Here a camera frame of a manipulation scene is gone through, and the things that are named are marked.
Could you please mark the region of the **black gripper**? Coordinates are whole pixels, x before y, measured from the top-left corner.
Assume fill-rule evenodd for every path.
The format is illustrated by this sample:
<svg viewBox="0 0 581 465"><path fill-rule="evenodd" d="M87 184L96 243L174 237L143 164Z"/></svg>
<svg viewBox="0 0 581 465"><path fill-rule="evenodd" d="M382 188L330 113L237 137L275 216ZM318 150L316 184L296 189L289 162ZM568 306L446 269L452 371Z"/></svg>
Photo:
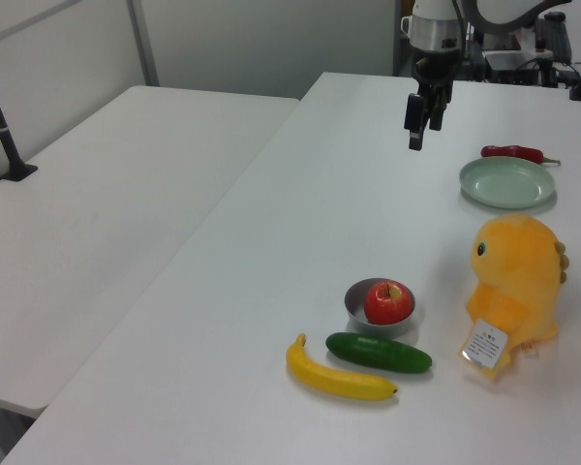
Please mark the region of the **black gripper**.
<svg viewBox="0 0 581 465"><path fill-rule="evenodd" d="M431 97L429 128L439 131L451 102L453 81L461 64L461 50L427 51L414 48L412 77L418 83L417 94L407 100L404 129L409 132L409 149L420 150L423 144L424 99Z"/></svg>

